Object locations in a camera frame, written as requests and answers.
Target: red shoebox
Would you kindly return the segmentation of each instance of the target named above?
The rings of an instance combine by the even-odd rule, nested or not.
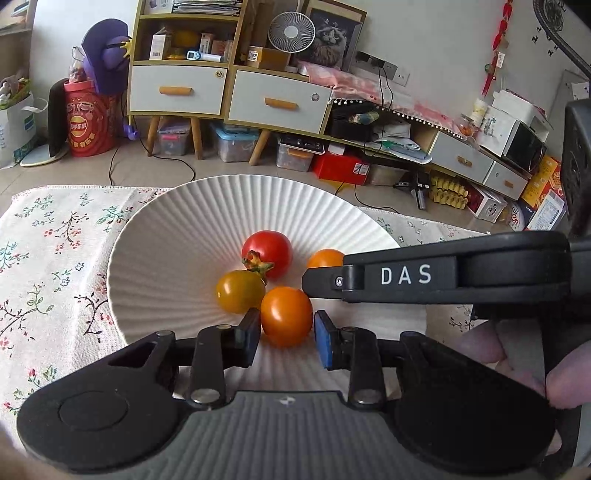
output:
[[[320,180],[363,185],[368,178],[369,163],[353,155],[333,155],[327,152],[316,157],[312,171]]]

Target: cherry tomato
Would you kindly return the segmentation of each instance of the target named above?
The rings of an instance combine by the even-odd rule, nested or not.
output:
[[[265,283],[256,272],[234,270],[219,279],[216,298],[228,313],[244,314],[250,308],[260,308],[265,296]]]
[[[310,257],[306,268],[342,267],[344,256],[345,254],[331,248],[318,250]]]
[[[242,247],[242,263],[258,272],[263,280],[276,280],[286,274],[293,260],[291,242],[283,233],[263,230],[251,235]]]
[[[277,347],[302,343],[310,333],[312,321],[312,302],[301,290],[277,287],[262,299],[262,329]]]

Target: white plate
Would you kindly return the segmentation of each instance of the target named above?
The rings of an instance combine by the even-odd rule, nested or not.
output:
[[[301,287],[308,258],[323,248],[345,254],[398,248],[374,220],[341,198],[292,180],[255,175],[210,177],[157,197],[125,225],[109,261],[107,291],[127,343],[157,330],[189,338],[241,317],[225,313],[214,295],[224,273],[243,268],[241,249],[260,230],[285,234],[294,250],[278,284]],[[368,328],[379,338],[426,329],[424,306],[313,300],[337,326]],[[322,369],[312,335],[300,347],[275,349],[264,337],[255,363],[226,371],[229,392],[348,390],[348,372]]]

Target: yellow egg carton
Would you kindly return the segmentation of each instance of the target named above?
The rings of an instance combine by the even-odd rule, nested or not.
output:
[[[435,203],[463,210],[468,204],[468,191],[458,179],[437,173],[431,177],[429,198]]]

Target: red bucket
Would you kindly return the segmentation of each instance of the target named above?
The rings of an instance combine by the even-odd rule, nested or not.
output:
[[[92,80],[65,83],[70,150],[74,157],[91,157],[115,146],[114,96],[99,95]]]

